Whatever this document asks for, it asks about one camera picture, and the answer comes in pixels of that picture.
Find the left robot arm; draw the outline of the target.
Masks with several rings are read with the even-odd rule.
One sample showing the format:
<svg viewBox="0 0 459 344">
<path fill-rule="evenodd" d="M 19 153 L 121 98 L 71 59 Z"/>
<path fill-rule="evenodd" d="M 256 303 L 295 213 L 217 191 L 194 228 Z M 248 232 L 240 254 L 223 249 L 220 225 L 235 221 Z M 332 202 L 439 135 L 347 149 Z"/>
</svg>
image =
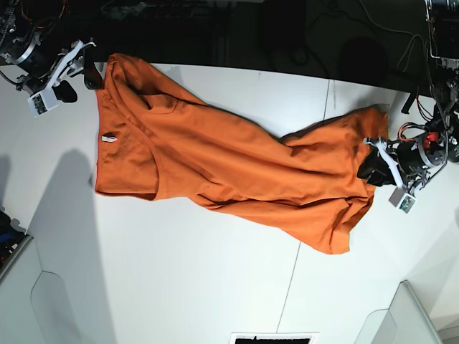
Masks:
<svg viewBox="0 0 459 344">
<path fill-rule="evenodd" d="M 393 140 L 364 139 L 371 151 L 358 171 L 358 177 L 371 185 L 394 185 L 411 196 L 448 163 L 458 162 L 458 2 L 426 1 L 425 16 L 428 39 L 422 44 L 422 74 L 433 109 L 421 104 L 416 87 L 402 112 L 416 105 L 423 123 L 402 124 Z"/>
</svg>

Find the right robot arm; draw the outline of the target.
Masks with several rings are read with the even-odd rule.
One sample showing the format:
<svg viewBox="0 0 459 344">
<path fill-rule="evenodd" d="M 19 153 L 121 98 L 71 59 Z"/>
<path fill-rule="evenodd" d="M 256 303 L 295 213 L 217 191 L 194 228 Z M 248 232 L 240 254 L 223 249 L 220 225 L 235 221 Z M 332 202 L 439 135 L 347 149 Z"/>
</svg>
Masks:
<svg viewBox="0 0 459 344">
<path fill-rule="evenodd" d="M 71 27 L 69 1 L 1 2 L 1 59 L 24 72 L 16 80 L 1 76 L 34 103 L 76 102 L 65 76 L 82 75 L 87 89 L 101 89 L 103 78 L 88 52 L 95 47 Z"/>
</svg>

